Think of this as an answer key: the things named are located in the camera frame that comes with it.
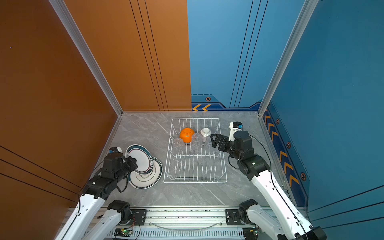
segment stacked plate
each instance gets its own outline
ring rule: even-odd
[[[125,151],[125,157],[132,157],[137,161],[137,169],[128,175],[132,187],[147,189],[159,181],[163,170],[161,162],[152,157],[145,147],[130,145]]]

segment dish rack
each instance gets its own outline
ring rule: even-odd
[[[199,146],[185,144],[182,150],[173,148],[174,139],[184,128],[199,133],[207,127],[212,134],[221,134],[218,118],[174,118],[172,119],[164,183],[215,183],[227,182],[224,153],[213,148],[210,137]]]

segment marble surface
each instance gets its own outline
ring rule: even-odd
[[[139,144],[149,150],[152,156],[158,158],[163,167],[166,164],[169,132],[173,118],[219,118],[221,133],[229,135],[229,123],[240,121],[244,130],[258,138],[269,151],[266,139],[262,132],[256,112],[235,111],[210,111],[210,112],[125,112],[111,146],[121,147],[125,152],[128,146]],[[267,155],[256,140],[253,140],[255,153],[268,159]],[[108,206],[115,199],[129,202],[131,206],[238,206],[239,203],[250,198],[255,199],[260,205],[268,205],[258,189],[239,170],[232,168],[225,153],[227,169],[226,183],[206,184],[166,184],[163,175],[160,180],[149,189],[135,189],[128,185],[120,193],[115,189],[107,199],[104,206]],[[276,174],[276,167],[272,162],[272,171],[281,185],[281,179]],[[123,189],[125,181],[118,183]]]

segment orange wall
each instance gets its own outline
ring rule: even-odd
[[[124,111],[190,110],[186,0],[65,0]]]
[[[117,116],[49,1],[0,1],[0,25],[0,146],[46,169],[0,148],[1,238],[53,239]]]

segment orange chevron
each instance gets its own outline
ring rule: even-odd
[[[295,182],[297,182],[297,184],[300,184],[299,181],[294,177],[292,176],[291,174],[289,175],[289,186],[292,187],[292,180],[294,180]]]
[[[280,151],[280,162],[281,162],[281,156],[282,156],[282,155],[288,157],[287,154],[286,154],[285,152]]]
[[[192,110],[195,110],[196,112],[198,111],[196,108],[198,108],[198,107],[200,107],[201,106],[201,104],[198,104],[198,105],[196,105],[194,108],[192,108]]]
[[[292,166],[289,165],[287,162],[285,162],[285,163],[284,163],[284,172],[285,172],[285,174],[287,174],[287,167],[289,167],[290,169],[293,170]]]
[[[268,123],[268,132],[270,132],[271,126],[274,127],[273,123]]]
[[[279,136],[279,135],[277,134],[277,132],[272,131],[272,142],[273,142],[273,136],[274,136],[274,135]]]
[[[265,116],[265,125],[266,125],[266,119],[271,118],[271,116]]]
[[[203,110],[204,110],[204,111],[208,111],[208,110],[207,110],[207,107],[209,107],[209,106],[211,106],[211,104],[208,104],[207,106],[203,107]]]

